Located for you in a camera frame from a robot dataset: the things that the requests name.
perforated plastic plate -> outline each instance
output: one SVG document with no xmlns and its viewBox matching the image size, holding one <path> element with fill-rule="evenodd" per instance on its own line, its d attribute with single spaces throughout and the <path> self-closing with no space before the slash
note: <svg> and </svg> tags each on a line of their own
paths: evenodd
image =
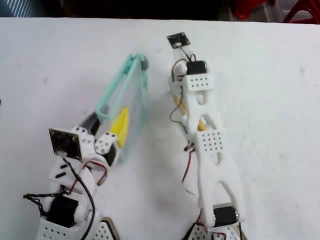
<svg viewBox="0 0 320 240">
<path fill-rule="evenodd" d="M 221 153 L 224 151 L 224 136 L 219 130 L 207 130 L 197 133 L 200 151 Z"/>
<path fill-rule="evenodd" d="M 214 81 L 211 74 L 193 74 L 185 76 L 186 86 L 190 92 L 204 91 L 214 88 Z"/>
<path fill-rule="evenodd" d="M 74 240 L 78 236 L 80 228 L 67 228 L 52 222 L 40 219 L 37 240 Z"/>
<path fill-rule="evenodd" d="M 195 225 L 188 240 L 240 240 L 240 237 L 233 227 L 220 228 L 212 234 L 213 238 L 211 235 L 208 237 L 207 232 L 202 226 Z"/>
<path fill-rule="evenodd" d="M 100 222 L 99 228 L 93 236 L 93 240 L 115 240 L 106 222 Z"/>
</svg>

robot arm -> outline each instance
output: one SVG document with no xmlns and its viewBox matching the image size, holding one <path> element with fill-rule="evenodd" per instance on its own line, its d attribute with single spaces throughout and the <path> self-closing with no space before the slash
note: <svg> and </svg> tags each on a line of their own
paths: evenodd
<svg viewBox="0 0 320 240">
<path fill-rule="evenodd" d="M 243 190 L 234 160 L 225 151 L 227 146 L 216 105 L 215 79 L 206 62 L 196 60 L 183 32 L 167 38 L 176 61 L 169 85 L 173 95 L 183 98 L 185 104 L 186 138 L 194 145 L 197 156 L 199 206 L 204 224 L 210 231 L 237 224 L 245 219 Z M 203 119 L 206 125 L 201 129 Z M 217 184 L 224 187 L 231 204 L 214 206 Z"/>
<path fill-rule="evenodd" d="M 93 196 L 117 162 L 121 149 L 117 135 L 105 132 L 95 139 L 100 126 L 95 113 L 72 130 L 49 129 L 53 152 L 58 156 L 49 175 L 50 194 L 26 194 L 40 209 L 37 240 L 92 239 L 102 221 Z M 43 206 L 38 198 L 45 197 Z"/>
</svg>

black wire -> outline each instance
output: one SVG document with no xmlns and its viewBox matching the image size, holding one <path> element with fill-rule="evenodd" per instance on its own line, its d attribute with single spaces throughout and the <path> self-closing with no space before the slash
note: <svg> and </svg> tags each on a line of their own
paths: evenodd
<svg viewBox="0 0 320 240">
<path fill-rule="evenodd" d="M 179 48 L 182 50 L 182 52 L 185 54 L 186 58 L 189 60 L 189 62 L 192 62 L 191 57 L 186 53 L 186 51 L 182 48 L 182 46 L 179 46 Z"/>
<path fill-rule="evenodd" d="M 95 219 L 95 215 L 96 215 L 96 206 L 95 206 L 95 202 L 94 202 L 94 199 L 92 198 L 91 196 L 91 193 L 90 191 L 88 190 L 86 184 L 82 181 L 81 177 L 78 175 L 78 173 L 76 173 L 76 171 L 74 170 L 74 168 L 71 166 L 71 163 L 65 159 L 64 157 L 62 158 L 63 161 L 69 166 L 69 168 L 71 169 L 71 172 L 73 173 L 75 179 L 81 184 L 81 186 L 83 187 L 83 189 L 85 190 L 86 194 L 88 195 L 89 197 L 89 200 L 90 200 L 90 203 L 92 205 L 92 216 L 91 216 L 91 220 L 89 222 L 89 225 L 88 227 L 86 228 L 86 231 L 84 232 L 83 236 L 81 237 L 80 240 L 85 240 L 86 237 L 88 236 L 90 230 L 91 230 L 91 227 L 92 227 L 92 224 L 94 223 L 94 219 Z"/>
<path fill-rule="evenodd" d="M 38 206 L 39 212 L 40 212 L 40 217 L 42 216 L 47 216 L 47 212 L 44 211 L 44 207 L 41 204 L 41 201 L 39 198 L 46 198 L 46 197 L 58 197 L 63 194 L 70 194 L 70 191 L 67 191 L 67 188 L 65 186 L 61 187 L 60 192 L 55 192 L 55 193 L 45 193 L 45 194 L 32 194 L 32 193 L 27 193 L 23 195 L 23 199 L 27 199 L 34 204 Z"/>
<path fill-rule="evenodd" d="M 174 112 L 181 106 L 181 104 L 182 104 L 182 102 L 183 102 L 183 99 L 184 99 L 184 95 L 183 95 L 183 90 L 182 90 L 182 86 L 180 86 L 180 88 L 181 88 L 181 98 L 180 98 L 180 102 L 179 102 L 179 104 L 172 110 L 172 112 L 170 113 L 170 116 L 169 116 L 169 118 L 170 118 L 170 121 L 171 122 L 174 122 L 174 123 L 177 123 L 177 124 L 180 124 L 181 126 L 182 126 L 182 128 L 183 128 L 183 130 L 184 130 L 184 132 L 185 132 L 185 134 L 188 134 L 188 131 L 187 131 L 187 129 L 186 129 L 186 127 L 185 127 L 185 125 L 181 122 L 181 121 L 177 121 L 177 120 L 173 120 L 172 119 L 172 115 L 174 114 Z"/>
<path fill-rule="evenodd" d="M 239 232 L 240 232 L 240 240 L 243 240 L 243 239 L 242 239 L 241 222 L 239 222 Z"/>
</svg>

white plastic joint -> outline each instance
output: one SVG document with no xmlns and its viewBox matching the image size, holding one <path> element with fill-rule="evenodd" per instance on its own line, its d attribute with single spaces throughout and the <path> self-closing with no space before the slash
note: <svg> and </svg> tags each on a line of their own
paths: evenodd
<svg viewBox="0 0 320 240">
<path fill-rule="evenodd" d="M 111 146 L 118 146 L 117 135 L 112 132 L 103 134 L 94 144 L 97 154 L 104 155 L 110 151 Z"/>
</svg>

red chair leg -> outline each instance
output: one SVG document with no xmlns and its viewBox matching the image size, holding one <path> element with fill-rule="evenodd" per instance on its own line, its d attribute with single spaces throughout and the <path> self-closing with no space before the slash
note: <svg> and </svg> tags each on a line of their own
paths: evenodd
<svg viewBox="0 0 320 240">
<path fill-rule="evenodd" d="M 288 15 L 284 18 L 283 23 L 289 23 L 291 19 L 296 15 L 297 12 L 304 10 L 304 3 L 303 0 L 299 0 L 293 8 L 290 10 Z"/>
</svg>

